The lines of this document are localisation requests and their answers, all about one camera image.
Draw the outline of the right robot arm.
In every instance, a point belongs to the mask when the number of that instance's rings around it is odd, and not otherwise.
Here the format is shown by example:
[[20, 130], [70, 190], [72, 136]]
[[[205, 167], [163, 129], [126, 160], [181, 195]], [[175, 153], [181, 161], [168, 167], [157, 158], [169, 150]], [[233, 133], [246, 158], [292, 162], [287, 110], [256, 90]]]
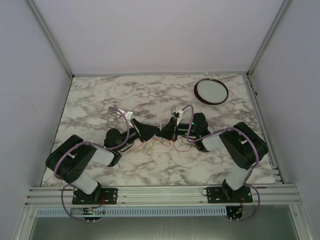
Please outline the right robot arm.
[[253, 168], [268, 153], [267, 144], [244, 122], [238, 122], [232, 128], [211, 133], [203, 113], [195, 113], [191, 124], [178, 123], [176, 116], [156, 134], [156, 136], [175, 141], [179, 136], [191, 140], [191, 144], [202, 153], [225, 148], [234, 165], [222, 182], [222, 186], [207, 188], [209, 203], [251, 203], [250, 188], [245, 186]]

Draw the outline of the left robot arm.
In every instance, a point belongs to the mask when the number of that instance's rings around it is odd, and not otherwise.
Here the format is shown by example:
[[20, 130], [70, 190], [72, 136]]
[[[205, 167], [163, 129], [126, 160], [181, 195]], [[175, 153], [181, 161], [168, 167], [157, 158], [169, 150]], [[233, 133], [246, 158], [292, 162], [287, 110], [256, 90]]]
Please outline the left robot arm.
[[85, 171], [87, 165], [95, 162], [112, 168], [118, 164], [122, 152], [132, 147], [136, 140], [146, 142], [159, 132], [158, 127], [133, 118], [123, 133], [116, 128], [108, 130], [103, 146], [74, 134], [49, 155], [45, 164], [56, 178], [76, 187], [76, 202], [98, 204], [104, 196], [102, 186]]

